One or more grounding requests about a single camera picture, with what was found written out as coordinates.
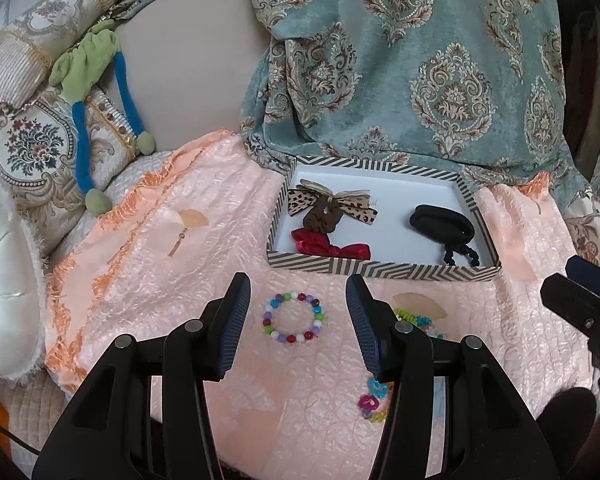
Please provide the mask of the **red velvet bow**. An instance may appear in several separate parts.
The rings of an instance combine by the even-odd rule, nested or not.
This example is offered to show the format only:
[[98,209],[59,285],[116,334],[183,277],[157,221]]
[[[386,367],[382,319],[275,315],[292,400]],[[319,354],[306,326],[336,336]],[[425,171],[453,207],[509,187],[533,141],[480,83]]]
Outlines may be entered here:
[[291,232],[297,252],[308,256],[370,260],[370,246],[366,244],[333,245],[327,234],[296,229]]

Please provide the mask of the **leopard print brown scrunchie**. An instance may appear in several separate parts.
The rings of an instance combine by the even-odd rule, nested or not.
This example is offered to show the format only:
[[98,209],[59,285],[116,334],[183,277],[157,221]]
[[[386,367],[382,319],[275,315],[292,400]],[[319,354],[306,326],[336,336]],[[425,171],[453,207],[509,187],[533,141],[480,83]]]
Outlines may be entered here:
[[288,191],[287,210],[291,217],[305,212],[303,229],[321,234],[334,232],[344,216],[371,226],[378,215],[367,190],[332,192],[306,179]]

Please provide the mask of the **striped white jewelry tray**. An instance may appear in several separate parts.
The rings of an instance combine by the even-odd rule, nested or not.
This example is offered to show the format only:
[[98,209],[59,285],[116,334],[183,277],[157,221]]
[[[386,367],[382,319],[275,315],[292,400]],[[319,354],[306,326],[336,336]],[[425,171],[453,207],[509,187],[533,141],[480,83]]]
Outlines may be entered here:
[[[288,212],[289,192],[310,180],[334,193],[363,190],[378,217],[370,226],[343,216],[329,243],[341,249],[352,244],[370,248],[368,260],[314,256],[299,252],[291,232],[302,227],[304,212]],[[440,243],[419,234],[410,218],[420,205],[437,206],[462,214],[475,229],[468,246],[479,258],[472,266],[455,255],[456,266],[443,261]],[[498,252],[467,183],[455,172],[337,157],[299,157],[292,163],[276,198],[266,258],[273,268],[366,278],[434,282],[486,282],[502,270]]]

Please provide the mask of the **peach satin bedspread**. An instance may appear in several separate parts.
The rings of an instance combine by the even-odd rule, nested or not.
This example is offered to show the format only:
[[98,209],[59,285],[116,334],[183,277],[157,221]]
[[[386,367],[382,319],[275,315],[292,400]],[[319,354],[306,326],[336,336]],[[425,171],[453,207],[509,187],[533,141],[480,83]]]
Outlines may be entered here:
[[[364,479],[381,426],[362,417],[367,372],[341,275],[275,270],[265,259],[283,178],[236,134],[190,142],[145,174],[48,279],[45,364],[74,393],[115,336],[170,333],[248,274],[251,304],[233,367],[206,388],[220,459],[258,479]],[[479,336],[532,413],[589,386],[584,337],[544,308],[541,283],[574,248],[543,182],[477,192],[502,272],[486,283],[370,281],[395,308],[422,300],[434,329]]]

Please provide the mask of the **white round satin cushion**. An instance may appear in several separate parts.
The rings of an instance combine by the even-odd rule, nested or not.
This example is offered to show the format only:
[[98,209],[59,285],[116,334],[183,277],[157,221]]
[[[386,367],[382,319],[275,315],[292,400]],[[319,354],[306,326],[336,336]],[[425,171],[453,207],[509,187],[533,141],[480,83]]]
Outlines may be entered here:
[[44,318],[40,250],[0,180],[0,378],[23,382],[40,367]]

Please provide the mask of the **teal damask blanket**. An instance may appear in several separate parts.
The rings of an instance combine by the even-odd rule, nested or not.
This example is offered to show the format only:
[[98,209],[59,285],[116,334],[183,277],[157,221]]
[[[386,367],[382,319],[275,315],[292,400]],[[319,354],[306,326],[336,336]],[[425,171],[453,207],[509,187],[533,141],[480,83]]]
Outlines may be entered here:
[[[121,0],[127,21],[157,0]],[[472,184],[553,176],[559,206],[600,201],[600,154],[564,135],[557,0],[248,0],[270,36],[242,106],[262,166],[332,155],[458,170]]]

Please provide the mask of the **floral embroidered square cushion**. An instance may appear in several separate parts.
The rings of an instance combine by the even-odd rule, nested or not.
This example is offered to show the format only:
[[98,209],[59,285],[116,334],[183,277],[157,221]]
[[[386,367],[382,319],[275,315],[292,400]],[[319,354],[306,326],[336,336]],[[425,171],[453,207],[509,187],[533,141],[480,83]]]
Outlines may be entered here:
[[[85,125],[91,139],[90,176],[103,190],[136,157],[135,140],[125,116],[97,87],[85,101]],[[20,113],[0,115],[0,177],[35,228],[44,255],[85,211],[74,177],[77,149],[71,106],[53,87]]]

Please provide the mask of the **beige plain pillow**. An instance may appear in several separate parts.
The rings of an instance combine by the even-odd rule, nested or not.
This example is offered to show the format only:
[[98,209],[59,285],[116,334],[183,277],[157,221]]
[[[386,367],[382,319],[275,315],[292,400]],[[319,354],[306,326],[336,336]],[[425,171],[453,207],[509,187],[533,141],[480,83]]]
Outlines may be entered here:
[[251,0],[156,0],[116,34],[132,99],[158,150],[239,129],[270,41]]

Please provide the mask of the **green blue plush toy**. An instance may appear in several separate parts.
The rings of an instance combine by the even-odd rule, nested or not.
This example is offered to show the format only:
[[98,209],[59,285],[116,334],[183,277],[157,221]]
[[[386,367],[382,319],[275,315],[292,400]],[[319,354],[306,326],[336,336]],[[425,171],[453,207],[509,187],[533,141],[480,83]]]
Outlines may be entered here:
[[150,155],[156,149],[156,141],[146,130],[131,96],[125,58],[114,32],[113,20],[93,25],[75,47],[56,60],[48,77],[51,86],[61,86],[62,96],[71,105],[71,116],[78,133],[74,176],[84,195],[85,207],[94,217],[110,211],[111,202],[96,188],[90,174],[91,138],[86,128],[85,100],[110,65],[114,66],[114,79],[136,147],[143,155]]

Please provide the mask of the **embroidered cylindrical bolster pillow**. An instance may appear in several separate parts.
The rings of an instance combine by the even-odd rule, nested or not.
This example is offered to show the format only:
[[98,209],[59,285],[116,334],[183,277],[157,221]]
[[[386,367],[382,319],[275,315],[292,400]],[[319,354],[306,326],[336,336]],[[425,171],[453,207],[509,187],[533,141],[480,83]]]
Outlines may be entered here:
[[20,110],[56,60],[117,0],[40,0],[0,30],[0,114]]

